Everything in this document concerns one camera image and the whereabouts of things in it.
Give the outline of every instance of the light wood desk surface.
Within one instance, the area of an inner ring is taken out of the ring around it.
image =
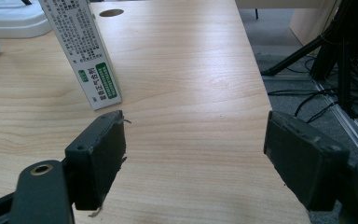
[[[53,33],[1,39],[0,197],[121,109],[128,159],[77,223],[309,223],[263,154],[269,98],[234,0],[93,7],[124,102],[92,111]],[[98,17],[111,8],[124,13]]]
[[[235,0],[238,8],[319,8],[325,0]]]

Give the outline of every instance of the round hole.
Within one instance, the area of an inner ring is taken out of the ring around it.
[[[77,150],[84,150],[84,149],[86,149],[86,148],[85,148],[83,145],[80,145],[80,146],[77,146],[76,149],[77,149]]]
[[[114,16],[120,15],[123,12],[124,12],[124,10],[122,10],[122,9],[110,9],[110,10],[101,12],[100,17],[114,17]]]
[[[51,169],[53,169],[53,166],[50,164],[38,165],[34,169],[32,169],[31,175],[44,175],[48,173]]]

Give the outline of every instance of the wire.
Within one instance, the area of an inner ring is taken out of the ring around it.
[[[324,109],[319,111],[317,114],[312,116],[309,120],[307,120],[307,123],[311,123],[311,122],[315,121],[316,119],[319,119],[321,116],[324,115],[324,113],[327,111],[328,108],[330,108],[331,106],[336,105],[336,104],[337,104],[337,102],[331,103],[330,105],[328,105],[327,107],[325,107]]]
[[[312,57],[312,58],[310,58],[310,59],[308,59],[308,60],[306,60],[305,61],[305,67],[308,69],[308,71],[310,72],[310,67],[308,67],[308,64],[310,63],[310,62],[313,62],[313,61],[315,61],[315,57]]]
[[[303,73],[303,74],[308,73],[308,72],[303,72],[303,71],[296,71],[296,70],[291,69],[291,68],[289,68],[289,67],[287,67],[286,69],[289,70],[289,71],[291,71],[291,72],[294,72],[294,73]]]
[[[300,96],[300,95],[311,95],[317,91],[306,91],[306,90],[283,90],[283,91],[270,91],[268,95],[271,96]]]
[[[310,97],[308,97],[307,99],[305,99],[303,102],[301,102],[301,104],[298,106],[296,112],[295,112],[295,117],[298,116],[298,113],[300,112],[301,108],[307,103],[309,102],[310,100],[312,100],[315,96],[318,96],[318,95],[326,95],[326,94],[332,94],[332,95],[337,95],[336,93],[334,93],[334,90],[336,90],[335,88],[334,89],[325,89],[323,91],[317,91],[315,93],[313,93]]]
[[[330,40],[326,39],[326,36],[324,36],[323,34],[319,35],[321,37],[322,40],[324,40],[324,42],[331,44],[331,45],[341,45],[341,42],[331,42]]]

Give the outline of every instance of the floor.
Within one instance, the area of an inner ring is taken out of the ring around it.
[[[240,15],[255,54],[290,55],[302,47],[289,27],[293,9],[241,9]]]
[[[240,10],[246,34],[248,35],[249,41],[252,45],[255,57],[258,59],[258,63],[260,62],[260,58],[262,59],[263,57],[267,57],[266,61],[268,61],[274,59],[275,55],[288,56],[302,47],[289,28],[293,13],[293,9],[258,9],[259,19],[257,20],[254,9]],[[307,88],[307,90],[315,88],[314,82],[310,79],[310,77],[307,77],[307,75],[304,75],[303,79],[297,81],[282,81],[282,79],[278,78],[276,80],[273,78],[264,78],[264,83],[267,91],[298,89],[299,87]],[[286,110],[283,111],[286,113],[289,113],[287,111],[296,110],[296,106],[303,100],[293,97],[286,98],[285,102],[282,102],[282,99],[276,97],[269,97],[269,99],[274,110]],[[311,107],[315,108],[319,106],[320,108],[323,108],[326,105],[326,101],[323,97],[321,97],[320,99],[314,101]],[[312,108],[309,108],[307,112],[307,116],[310,116],[312,113],[316,113],[315,110],[312,111]],[[324,118],[317,120],[312,126],[328,134],[350,150],[350,165],[354,165],[358,162],[358,143],[351,140],[346,128],[343,128],[342,123],[338,122],[334,111],[326,113]],[[333,212],[310,212],[311,223],[339,223],[337,217],[340,206],[340,203],[337,203]]]

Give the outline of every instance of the black cable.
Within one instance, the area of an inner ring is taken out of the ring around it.
[[[287,70],[291,71],[291,72],[294,72],[294,73],[302,73],[302,74],[307,74],[308,72],[303,72],[303,71],[296,71],[294,69],[291,69],[289,67],[286,68]]]
[[[308,64],[312,61],[315,61],[316,58],[310,58],[308,60],[305,61],[305,67],[308,69],[308,71],[310,72],[310,67],[308,67]]]
[[[283,91],[270,91],[268,95],[272,96],[300,96],[300,95],[311,95],[317,91],[306,91],[306,90],[283,90]]]
[[[324,115],[324,113],[327,111],[328,108],[330,108],[333,105],[336,105],[337,102],[333,102],[330,105],[328,105],[327,107],[325,107],[324,109],[322,109],[321,111],[319,111],[318,113],[316,113],[314,116],[312,116],[309,120],[307,120],[307,123],[311,123],[313,121],[315,121],[316,119],[319,119],[321,116]]]
[[[301,110],[301,107],[304,106],[307,102],[309,102],[310,100],[312,100],[315,96],[318,96],[318,95],[336,95],[336,93],[334,93],[334,90],[336,90],[335,88],[334,89],[325,89],[323,91],[317,91],[315,93],[313,93],[310,97],[308,97],[307,99],[305,99],[303,102],[301,102],[301,104],[298,106],[296,112],[295,112],[295,117],[297,117],[298,113],[300,112]]]

